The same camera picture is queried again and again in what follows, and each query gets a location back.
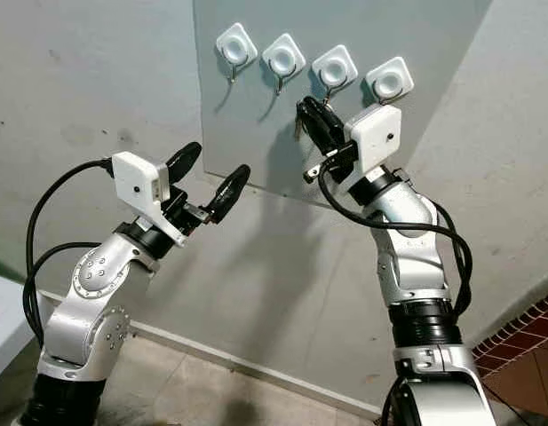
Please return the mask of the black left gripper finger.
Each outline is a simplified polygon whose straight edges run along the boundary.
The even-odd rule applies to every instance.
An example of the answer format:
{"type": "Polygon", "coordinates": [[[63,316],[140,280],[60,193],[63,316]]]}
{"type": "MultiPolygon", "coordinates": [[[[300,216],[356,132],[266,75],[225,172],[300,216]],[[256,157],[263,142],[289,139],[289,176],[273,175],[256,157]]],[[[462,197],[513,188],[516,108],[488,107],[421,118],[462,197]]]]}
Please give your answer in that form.
{"type": "Polygon", "coordinates": [[[165,163],[168,181],[181,181],[201,157],[202,150],[203,146],[200,142],[192,141],[173,154],[165,163]]]}
{"type": "Polygon", "coordinates": [[[219,224],[229,214],[229,211],[241,198],[242,190],[248,184],[249,178],[250,166],[240,165],[222,181],[221,186],[217,188],[208,203],[209,223],[219,224]]]}

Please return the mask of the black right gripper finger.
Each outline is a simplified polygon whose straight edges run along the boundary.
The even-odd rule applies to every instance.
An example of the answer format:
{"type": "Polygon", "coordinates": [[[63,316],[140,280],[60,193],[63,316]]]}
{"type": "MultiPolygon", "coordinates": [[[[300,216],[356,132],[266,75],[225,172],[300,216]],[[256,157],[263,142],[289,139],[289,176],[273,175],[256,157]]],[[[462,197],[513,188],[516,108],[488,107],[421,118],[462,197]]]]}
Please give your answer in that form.
{"type": "Polygon", "coordinates": [[[318,147],[340,147],[347,142],[345,124],[325,101],[314,101],[314,120],[318,134],[314,142],[318,147]]]}
{"type": "Polygon", "coordinates": [[[317,122],[314,120],[314,101],[318,99],[302,99],[297,103],[297,118],[309,137],[318,134],[317,122]]]}

